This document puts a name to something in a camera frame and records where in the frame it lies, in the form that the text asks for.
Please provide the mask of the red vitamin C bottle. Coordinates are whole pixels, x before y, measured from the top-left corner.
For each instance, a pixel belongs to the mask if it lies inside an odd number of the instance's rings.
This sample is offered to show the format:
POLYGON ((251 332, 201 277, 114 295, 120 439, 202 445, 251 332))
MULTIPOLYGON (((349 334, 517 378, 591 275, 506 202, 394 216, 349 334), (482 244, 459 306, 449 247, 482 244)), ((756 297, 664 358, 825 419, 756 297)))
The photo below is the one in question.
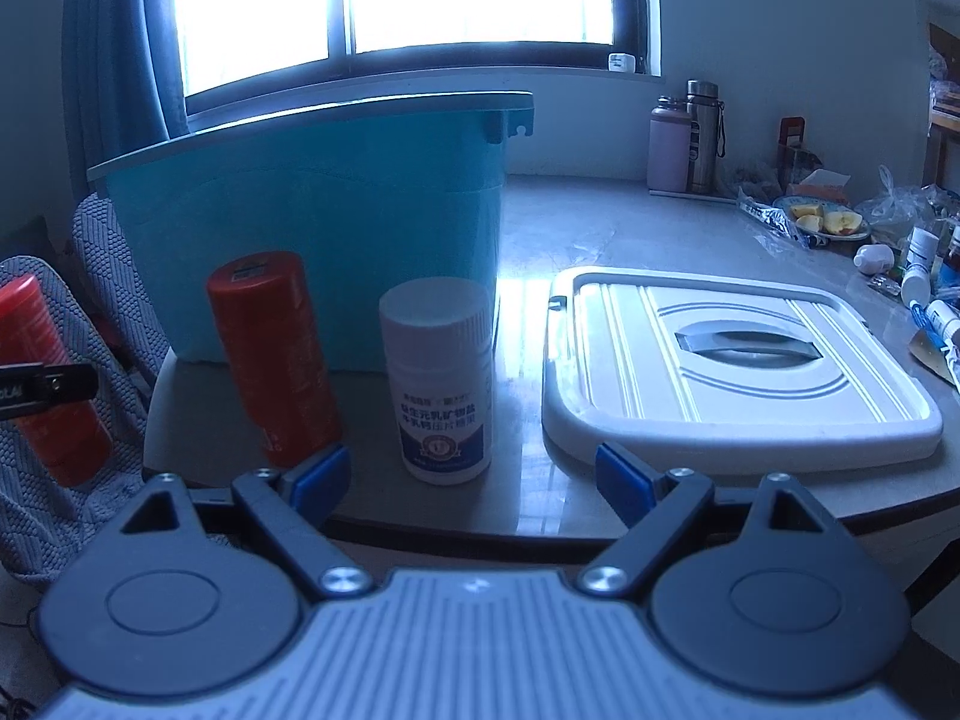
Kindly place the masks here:
POLYGON ((2 419, 13 421, 49 475, 64 488, 101 470, 112 440, 93 400, 98 372, 71 364, 34 275, 2 288, 2 419))

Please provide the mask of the white storage bin lid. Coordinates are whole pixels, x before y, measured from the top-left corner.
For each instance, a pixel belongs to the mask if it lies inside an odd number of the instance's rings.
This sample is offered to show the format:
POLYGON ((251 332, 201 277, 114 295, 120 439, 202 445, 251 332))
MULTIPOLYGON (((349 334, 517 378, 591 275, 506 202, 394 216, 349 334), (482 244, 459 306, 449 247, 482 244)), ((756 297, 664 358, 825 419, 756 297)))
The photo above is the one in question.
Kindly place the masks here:
POLYGON ((658 470, 872 470, 930 457, 944 429, 857 310, 792 284, 562 271, 542 374, 545 433, 583 463, 615 442, 658 470))

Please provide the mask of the red cylindrical bottle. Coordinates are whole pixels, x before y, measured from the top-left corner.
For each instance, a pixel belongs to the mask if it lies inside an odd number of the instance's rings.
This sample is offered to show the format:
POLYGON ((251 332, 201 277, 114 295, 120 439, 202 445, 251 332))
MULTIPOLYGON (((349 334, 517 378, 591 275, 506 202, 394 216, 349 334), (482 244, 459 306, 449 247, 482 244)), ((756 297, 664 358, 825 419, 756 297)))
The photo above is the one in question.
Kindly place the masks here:
POLYGON ((293 468, 342 439, 301 257, 245 255, 213 271, 206 295, 268 461, 293 468))

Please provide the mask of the white supplement bottle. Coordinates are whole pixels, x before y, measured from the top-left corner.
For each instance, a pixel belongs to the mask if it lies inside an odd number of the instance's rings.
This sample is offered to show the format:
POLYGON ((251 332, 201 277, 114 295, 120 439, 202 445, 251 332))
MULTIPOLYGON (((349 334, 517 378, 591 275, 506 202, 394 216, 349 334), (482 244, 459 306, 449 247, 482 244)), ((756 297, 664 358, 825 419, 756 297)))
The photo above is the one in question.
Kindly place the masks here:
POLYGON ((462 278, 405 281, 379 301, 400 456, 410 475, 455 486, 490 465, 493 298, 462 278))

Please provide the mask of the teal plastic storage bin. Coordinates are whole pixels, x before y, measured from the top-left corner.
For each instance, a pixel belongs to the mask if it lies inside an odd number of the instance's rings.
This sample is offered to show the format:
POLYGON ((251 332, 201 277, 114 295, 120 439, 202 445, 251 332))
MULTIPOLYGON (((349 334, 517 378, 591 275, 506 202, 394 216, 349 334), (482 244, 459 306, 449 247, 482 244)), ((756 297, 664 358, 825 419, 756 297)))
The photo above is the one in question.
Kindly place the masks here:
POLYGON ((213 271, 281 250, 301 257, 329 366, 379 372, 386 291, 428 277, 493 288, 506 148, 533 128, 528 91, 382 96, 207 128, 88 177, 179 359, 223 361, 213 271))

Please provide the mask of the grey quilted sofa cover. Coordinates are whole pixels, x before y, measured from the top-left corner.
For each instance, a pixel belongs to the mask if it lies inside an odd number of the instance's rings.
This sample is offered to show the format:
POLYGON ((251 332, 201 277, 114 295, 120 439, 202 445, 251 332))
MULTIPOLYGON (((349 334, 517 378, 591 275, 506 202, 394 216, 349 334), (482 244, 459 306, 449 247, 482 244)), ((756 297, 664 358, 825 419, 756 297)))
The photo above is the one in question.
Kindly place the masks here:
POLYGON ((73 215, 83 288, 121 344, 110 348, 53 266, 32 255, 2 263, 2 566, 45 592, 143 488, 146 389, 169 344, 149 304, 114 206, 98 193, 73 215))

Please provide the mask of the silver foil snack package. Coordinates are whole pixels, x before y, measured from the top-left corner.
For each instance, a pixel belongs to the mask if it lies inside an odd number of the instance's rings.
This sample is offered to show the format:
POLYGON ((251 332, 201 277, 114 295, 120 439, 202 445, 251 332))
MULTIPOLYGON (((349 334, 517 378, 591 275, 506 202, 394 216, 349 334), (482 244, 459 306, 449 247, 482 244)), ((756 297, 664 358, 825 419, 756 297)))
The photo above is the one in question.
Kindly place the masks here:
POLYGON ((766 231, 775 234, 778 238, 786 239, 786 241, 800 245, 804 249, 822 249, 822 247, 828 245, 827 239, 822 234, 804 231, 781 208, 757 202, 743 192, 737 193, 736 202, 739 210, 745 213, 750 220, 761 224, 766 231))

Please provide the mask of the blue curtain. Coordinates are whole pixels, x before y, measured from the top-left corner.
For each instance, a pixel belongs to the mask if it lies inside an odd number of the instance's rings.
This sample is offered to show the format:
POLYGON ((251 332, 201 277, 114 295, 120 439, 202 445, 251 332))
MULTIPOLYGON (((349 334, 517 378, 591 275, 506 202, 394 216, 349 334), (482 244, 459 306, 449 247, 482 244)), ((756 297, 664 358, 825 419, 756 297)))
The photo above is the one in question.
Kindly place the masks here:
POLYGON ((189 132, 174 0, 64 0, 62 93, 75 200, 88 169, 189 132))

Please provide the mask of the small white round bottle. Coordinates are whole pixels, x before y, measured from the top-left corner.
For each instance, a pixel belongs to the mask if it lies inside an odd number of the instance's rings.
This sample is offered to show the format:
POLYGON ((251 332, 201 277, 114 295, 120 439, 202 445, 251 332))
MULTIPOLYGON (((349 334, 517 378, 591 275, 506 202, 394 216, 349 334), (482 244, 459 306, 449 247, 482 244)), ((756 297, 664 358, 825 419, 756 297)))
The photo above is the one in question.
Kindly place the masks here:
POLYGON ((856 270, 864 277, 875 277, 892 270, 896 257, 893 249, 887 244, 861 245, 853 257, 856 270))

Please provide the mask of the plate of apple slices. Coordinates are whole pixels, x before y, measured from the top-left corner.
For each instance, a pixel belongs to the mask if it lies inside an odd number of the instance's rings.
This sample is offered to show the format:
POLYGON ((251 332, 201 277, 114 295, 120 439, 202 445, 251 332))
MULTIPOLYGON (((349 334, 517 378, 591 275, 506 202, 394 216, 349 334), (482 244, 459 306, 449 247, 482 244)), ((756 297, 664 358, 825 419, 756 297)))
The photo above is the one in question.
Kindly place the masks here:
POLYGON ((811 197, 781 197, 775 206, 802 231, 818 234, 828 241, 865 241, 871 235, 869 223, 841 203, 811 197))

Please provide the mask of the white bottle with blue label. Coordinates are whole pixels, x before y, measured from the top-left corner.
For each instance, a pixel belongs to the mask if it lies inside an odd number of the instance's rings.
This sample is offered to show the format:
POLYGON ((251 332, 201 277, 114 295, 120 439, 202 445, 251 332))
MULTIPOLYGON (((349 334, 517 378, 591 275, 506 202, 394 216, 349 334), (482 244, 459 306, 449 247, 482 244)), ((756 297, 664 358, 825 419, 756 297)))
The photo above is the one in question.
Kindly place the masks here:
POLYGON ((921 226, 913 227, 908 239, 907 255, 905 255, 905 271, 907 273, 923 273, 929 278, 939 247, 939 236, 921 226))

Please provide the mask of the pink water bottle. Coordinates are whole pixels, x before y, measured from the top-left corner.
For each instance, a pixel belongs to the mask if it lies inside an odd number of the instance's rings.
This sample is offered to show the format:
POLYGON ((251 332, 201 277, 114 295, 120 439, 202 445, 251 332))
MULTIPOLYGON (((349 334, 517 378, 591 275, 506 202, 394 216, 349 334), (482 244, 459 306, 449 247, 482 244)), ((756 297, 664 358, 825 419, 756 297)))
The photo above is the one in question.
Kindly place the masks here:
POLYGON ((685 192, 690 164, 692 117, 682 101, 661 96, 649 115, 647 187, 685 192))

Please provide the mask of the clear plastic bag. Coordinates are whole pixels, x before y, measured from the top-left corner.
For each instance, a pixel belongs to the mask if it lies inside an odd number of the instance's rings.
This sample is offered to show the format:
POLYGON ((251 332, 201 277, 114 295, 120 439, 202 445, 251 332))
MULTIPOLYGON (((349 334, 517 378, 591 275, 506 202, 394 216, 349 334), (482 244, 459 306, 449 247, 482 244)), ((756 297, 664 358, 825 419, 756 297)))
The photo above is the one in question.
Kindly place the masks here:
POLYGON ((874 242, 905 250, 915 227, 932 232, 939 242, 950 239, 958 226, 957 193, 935 184, 896 185, 883 164, 878 166, 878 178, 880 192, 854 207, 871 228, 874 242))

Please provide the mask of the dark red box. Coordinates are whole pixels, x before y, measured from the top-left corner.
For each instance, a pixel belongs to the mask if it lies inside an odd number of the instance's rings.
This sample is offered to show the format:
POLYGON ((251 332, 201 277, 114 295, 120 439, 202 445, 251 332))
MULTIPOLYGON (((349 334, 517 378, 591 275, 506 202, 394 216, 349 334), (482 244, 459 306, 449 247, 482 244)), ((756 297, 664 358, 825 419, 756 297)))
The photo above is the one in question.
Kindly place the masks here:
POLYGON ((778 128, 778 149, 776 150, 776 169, 778 181, 782 187, 791 182, 797 153, 802 149, 805 135, 805 119, 800 115, 782 117, 778 128))

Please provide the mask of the steel thermos flask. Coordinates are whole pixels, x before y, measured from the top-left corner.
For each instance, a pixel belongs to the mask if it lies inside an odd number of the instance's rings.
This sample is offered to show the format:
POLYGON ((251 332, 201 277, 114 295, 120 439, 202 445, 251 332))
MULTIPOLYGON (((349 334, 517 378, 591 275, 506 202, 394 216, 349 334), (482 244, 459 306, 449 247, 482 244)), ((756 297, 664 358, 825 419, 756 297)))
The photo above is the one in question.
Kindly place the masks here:
POLYGON ((686 82, 686 112, 692 121, 690 190, 711 195, 715 192, 716 163, 726 156, 724 103, 718 85, 690 78, 686 82))

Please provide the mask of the small white box on sill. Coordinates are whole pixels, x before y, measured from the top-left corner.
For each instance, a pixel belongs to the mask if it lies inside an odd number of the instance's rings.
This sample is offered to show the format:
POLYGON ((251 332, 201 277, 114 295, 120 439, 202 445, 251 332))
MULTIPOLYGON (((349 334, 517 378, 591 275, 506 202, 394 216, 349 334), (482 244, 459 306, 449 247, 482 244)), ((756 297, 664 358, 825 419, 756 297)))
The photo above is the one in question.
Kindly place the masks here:
POLYGON ((635 55, 625 54, 624 52, 610 52, 607 57, 607 68, 612 73, 626 73, 633 75, 638 66, 638 60, 635 55))

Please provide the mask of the window with dark frame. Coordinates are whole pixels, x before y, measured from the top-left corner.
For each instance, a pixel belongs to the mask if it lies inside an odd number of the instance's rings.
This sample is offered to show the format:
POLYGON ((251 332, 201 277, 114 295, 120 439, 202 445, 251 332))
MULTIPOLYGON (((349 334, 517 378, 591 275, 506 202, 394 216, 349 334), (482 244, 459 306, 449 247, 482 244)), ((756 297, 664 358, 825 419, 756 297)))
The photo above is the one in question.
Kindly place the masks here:
POLYGON ((652 70, 658 0, 174 0, 192 117, 268 94, 405 71, 652 70))

